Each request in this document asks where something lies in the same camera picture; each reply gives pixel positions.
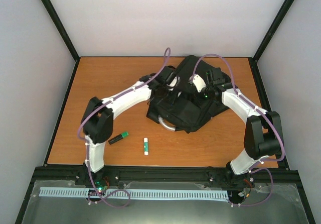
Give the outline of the black student backpack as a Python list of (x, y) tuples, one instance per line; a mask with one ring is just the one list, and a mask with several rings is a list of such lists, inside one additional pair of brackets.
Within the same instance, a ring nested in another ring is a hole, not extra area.
[[(174, 127), (174, 131), (190, 133), (197, 131), (211, 118), (226, 111), (228, 107), (216, 99), (212, 101), (193, 102), (193, 95), (197, 90), (195, 86), (190, 83), (190, 77), (195, 73), (206, 81), (207, 78), (205, 74), (210, 70), (213, 71), (214, 81), (216, 83), (231, 82), (230, 76), (219, 67), (213, 67), (194, 55), (184, 58), (177, 67), (165, 67), (164, 73), (161, 73), (152, 82), (152, 95), (146, 116), (158, 124), (163, 125), (165, 122), (170, 123)], [(156, 88), (168, 88), (168, 84), (170, 84), (176, 76), (180, 78), (180, 82), (174, 88), (176, 96), (174, 101), (165, 101), (164, 99), (153, 97), (153, 91)]]

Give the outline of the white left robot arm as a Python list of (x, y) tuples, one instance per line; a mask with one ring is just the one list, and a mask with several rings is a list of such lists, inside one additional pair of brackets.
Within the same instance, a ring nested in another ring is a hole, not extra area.
[(124, 111), (147, 101), (152, 95), (152, 82), (164, 73), (165, 65), (146, 81), (138, 81), (122, 92), (104, 99), (92, 98), (85, 110), (77, 131), (78, 138), (85, 141), (87, 180), (99, 185), (104, 180), (104, 148), (113, 132), (113, 121)]

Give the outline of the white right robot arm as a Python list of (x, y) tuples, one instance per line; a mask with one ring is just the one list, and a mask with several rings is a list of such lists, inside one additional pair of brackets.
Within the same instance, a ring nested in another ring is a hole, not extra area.
[(190, 83), (205, 98), (214, 98), (231, 109), (245, 124), (244, 149), (226, 165), (226, 183), (236, 185), (258, 164), (271, 161), (270, 156), (281, 153), (284, 145), (281, 137), (280, 116), (276, 112), (255, 105), (233, 82), (216, 83), (213, 71), (205, 74), (207, 80), (195, 73)]

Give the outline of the green highlighter marker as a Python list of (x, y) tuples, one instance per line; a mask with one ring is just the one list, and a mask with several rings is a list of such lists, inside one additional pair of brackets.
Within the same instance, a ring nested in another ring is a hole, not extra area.
[(129, 135), (129, 133), (128, 133), (127, 131), (126, 131), (126, 132), (123, 132), (123, 133), (121, 133), (121, 134), (119, 134), (119, 135), (111, 138), (110, 140), (108, 140), (108, 143), (109, 143), (110, 145), (112, 145), (112, 144), (114, 144), (114, 143), (116, 143), (116, 142), (118, 142), (118, 141), (126, 138), (128, 135)]

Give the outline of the white green glue stick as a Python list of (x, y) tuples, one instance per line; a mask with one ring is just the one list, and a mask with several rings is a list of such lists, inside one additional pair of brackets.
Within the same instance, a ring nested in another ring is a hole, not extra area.
[(149, 150), (148, 150), (148, 138), (143, 139), (144, 143), (144, 155), (148, 156), (149, 155)]

